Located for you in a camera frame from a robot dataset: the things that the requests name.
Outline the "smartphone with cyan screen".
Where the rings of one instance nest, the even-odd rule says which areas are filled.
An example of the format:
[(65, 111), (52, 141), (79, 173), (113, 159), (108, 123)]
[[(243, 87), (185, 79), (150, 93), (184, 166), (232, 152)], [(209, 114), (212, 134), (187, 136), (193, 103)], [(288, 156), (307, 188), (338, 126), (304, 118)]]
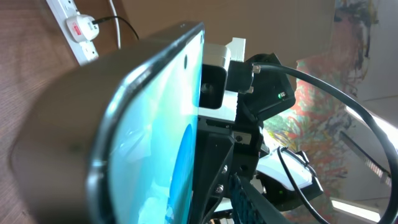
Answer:
[(180, 22), (44, 90), (11, 154), (37, 223), (188, 223), (204, 37)]

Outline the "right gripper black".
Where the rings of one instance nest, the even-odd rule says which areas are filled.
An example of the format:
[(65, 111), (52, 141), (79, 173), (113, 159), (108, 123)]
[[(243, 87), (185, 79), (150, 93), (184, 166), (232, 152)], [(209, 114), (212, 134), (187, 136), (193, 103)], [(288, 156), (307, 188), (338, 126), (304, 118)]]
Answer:
[(206, 223), (229, 197), (234, 223), (292, 223), (246, 179), (253, 178), (263, 140), (261, 124), (198, 118), (190, 223)]

